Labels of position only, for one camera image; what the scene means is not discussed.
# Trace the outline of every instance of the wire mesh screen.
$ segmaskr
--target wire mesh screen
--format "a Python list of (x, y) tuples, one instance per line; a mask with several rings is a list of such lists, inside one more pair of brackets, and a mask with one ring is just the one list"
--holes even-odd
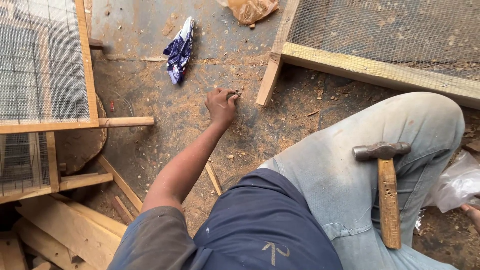
[(89, 121), (74, 0), (0, 0), (0, 125)]
[(45, 133), (0, 135), (0, 196), (50, 185)]
[(359, 57), (355, 61), (366, 58), (438, 73), (452, 84), (463, 79), (475, 84), (480, 80), (479, 33), (480, 1), (300, 0), (287, 41)]

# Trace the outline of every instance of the brown plastic bag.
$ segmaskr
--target brown plastic bag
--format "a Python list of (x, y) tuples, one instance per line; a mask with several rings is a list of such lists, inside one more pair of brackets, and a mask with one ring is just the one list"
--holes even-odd
[(278, 9), (278, 0), (217, 0), (232, 10), (233, 16), (244, 25), (251, 25)]

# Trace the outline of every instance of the light blue jeans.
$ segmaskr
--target light blue jeans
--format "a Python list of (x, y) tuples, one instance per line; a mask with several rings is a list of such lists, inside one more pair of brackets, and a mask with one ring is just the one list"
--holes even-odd
[[(287, 177), (303, 194), (345, 270), (455, 269), (411, 248), (425, 196), (460, 144), (462, 111), (433, 93), (395, 96), (317, 131), (260, 168)], [(352, 147), (409, 142), (395, 157), (402, 248), (385, 247), (379, 232), (377, 160), (357, 162)]]

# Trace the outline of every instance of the dirty floor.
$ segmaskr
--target dirty floor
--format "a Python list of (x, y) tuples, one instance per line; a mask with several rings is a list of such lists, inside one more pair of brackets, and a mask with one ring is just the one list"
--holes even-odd
[[(213, 87), (241, 92), (237, 118), (211, 156), (224, 191), (310, 133), (401, 94), (285, 65), (273, 102), (267, 108), (257, 105), (256, 94), (285, 3), (282, 0), (280, 9), (254, 29), (237, 24), (231, 12), (215, 1), (93, 3), (92, 38), (107, 45), (103, 52), (94, 53), (95, 87), (105, 108), (110, 108), (112, 101), (115, 104), (114, 111), (106, 110), (107, 116), (154, 116), (156, 121), (153, 127), (109, 129), (102, 152), (140, 199), (163, 166), (208, 126), (203, 100)], [(162, 50), (188, 16), (196, 23), (193, 57), (185, 82), (172, 85)], [(322, 99), (317, 99), (319, 91), (323, 91)], [(476, 130), (480, 113), (464, 108), (464, 114), (466, 123)], [(480, 131), (473, 135), (478, 137)], [(234, 160), (228, 160), (227, 155), (234, 155)], [(91, 207), (118, 219), (109, 204), (112, 196), (122, 195), (115, 185), (96, 187), (95, 191), (85, 189), (82, 193)], [(191, 235), (208, 217), (216, 198), (203, 172), (183, 203)], [(414, 248), (459, 269), (478, 269), (480, 243), (478, 235), (467, 231), (468, 225), (469, 220), (457, 210), (441, 214), (436, 208), (427, 209), (420, 232), (414, 236)]]

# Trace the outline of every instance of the wooden hammer handle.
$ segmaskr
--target wooden hammer handle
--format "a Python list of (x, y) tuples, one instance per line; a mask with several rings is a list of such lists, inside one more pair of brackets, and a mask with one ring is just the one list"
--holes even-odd
[(400, 241), (400, 213), (393, 159), (378, 159), (378, 199), (382, 240), (386, 247), (399, 249), (402, 247), (402, 243)]

